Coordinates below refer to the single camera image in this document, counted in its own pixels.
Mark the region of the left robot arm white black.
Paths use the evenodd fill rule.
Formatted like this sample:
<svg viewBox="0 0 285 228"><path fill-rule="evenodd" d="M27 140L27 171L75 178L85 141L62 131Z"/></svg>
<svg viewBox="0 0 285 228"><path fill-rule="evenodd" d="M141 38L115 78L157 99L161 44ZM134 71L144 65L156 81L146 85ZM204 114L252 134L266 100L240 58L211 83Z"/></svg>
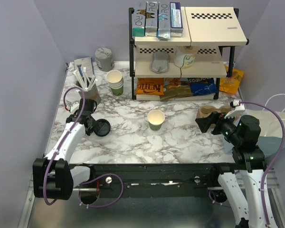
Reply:
<svg viewBox="0 0 285 228"><path fill-rule="evenodd" d="M96 176L86 166L69 167L70 159L78 143L85 135L93 133L95 119L91 116L97 102L81 99L79 109L66 120L62 136L54 148L42 159L33 162L33 188L37 198L43 198L47 205L56 200L68 200L73 188L82 184L90 188Z"/></svg>

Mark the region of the green paper coffee cup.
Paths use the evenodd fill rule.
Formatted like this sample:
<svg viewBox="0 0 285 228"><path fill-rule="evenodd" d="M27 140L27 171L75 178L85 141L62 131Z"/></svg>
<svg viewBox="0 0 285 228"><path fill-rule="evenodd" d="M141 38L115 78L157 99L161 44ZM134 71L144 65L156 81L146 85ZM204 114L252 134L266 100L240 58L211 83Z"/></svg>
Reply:
<svg viewBox="0 0 285 228"><path fill-rule="evenodd" d="M160 130L165 120L165 115L160 110L152 110L148 113L147 119L148 119L149 127L153 131L158 131Z"/></svg>

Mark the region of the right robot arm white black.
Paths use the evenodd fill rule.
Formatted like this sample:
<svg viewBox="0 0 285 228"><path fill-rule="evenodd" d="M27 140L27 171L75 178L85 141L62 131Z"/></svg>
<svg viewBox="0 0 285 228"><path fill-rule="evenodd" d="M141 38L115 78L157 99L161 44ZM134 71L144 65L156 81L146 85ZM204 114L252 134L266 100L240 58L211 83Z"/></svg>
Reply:
<svg viewBox="0 0 285 228"><path fill-rule="evenodd" d="M212 112L206 118L197 118L202 133L211 125L213 135L221 134L233 145L232 156L235 166L219 165L209 174L214 186L221 186L232 208L238 228L275 228L277 226L270 202L267 186L261 183L266 169L264 153L257 146L261 132L259 120L251 115L240 118L238 125L224 114Z"/></svg>

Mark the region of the black plastic cup lid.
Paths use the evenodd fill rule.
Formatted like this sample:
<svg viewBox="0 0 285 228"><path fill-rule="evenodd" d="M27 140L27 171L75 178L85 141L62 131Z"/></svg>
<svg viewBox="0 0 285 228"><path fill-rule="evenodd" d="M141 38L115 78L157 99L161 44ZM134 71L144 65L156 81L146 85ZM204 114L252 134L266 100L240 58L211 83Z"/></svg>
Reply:
<svg viewBox="0 0 285 228"><path fill-rule="evenodd" d="M111 125L106 119L99 119L95 121L93 130L97 136L104 137L109 134L111 130Z"/></svg>

